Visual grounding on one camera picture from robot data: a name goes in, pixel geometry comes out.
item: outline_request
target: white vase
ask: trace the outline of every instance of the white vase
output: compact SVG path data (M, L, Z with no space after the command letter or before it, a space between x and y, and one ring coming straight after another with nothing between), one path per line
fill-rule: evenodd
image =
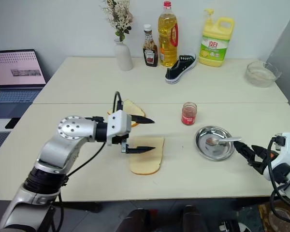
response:
M117 58L117 64L123 71L129 71L133 68L133 62L129 48L119 39L115 40L115 56Z

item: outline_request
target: yellow jug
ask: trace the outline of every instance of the yellow jug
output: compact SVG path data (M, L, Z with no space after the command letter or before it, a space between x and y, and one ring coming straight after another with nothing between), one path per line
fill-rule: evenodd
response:
M211 15L214 10L206 9L206 11L209 17L203 30L199 62L220 67L224 62L235 22L233 18L220 17L216 23L213 23Z

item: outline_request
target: laptop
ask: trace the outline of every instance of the laptop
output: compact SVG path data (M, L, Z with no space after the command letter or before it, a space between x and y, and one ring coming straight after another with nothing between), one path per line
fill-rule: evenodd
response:
M21 117L45 85L33 49L0 51L0 118Z

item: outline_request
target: red bottle cap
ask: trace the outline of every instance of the red bottle cap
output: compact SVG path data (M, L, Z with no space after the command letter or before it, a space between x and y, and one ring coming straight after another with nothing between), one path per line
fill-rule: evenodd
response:
M163 6L169 7L169 6L171 6L171 2L170 1L165 1L163 3Z

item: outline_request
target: green label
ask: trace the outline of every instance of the green label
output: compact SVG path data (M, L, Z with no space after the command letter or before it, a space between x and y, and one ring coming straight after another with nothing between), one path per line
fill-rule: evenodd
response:
M223 61L230 40L219 40L203 36L200 57Z

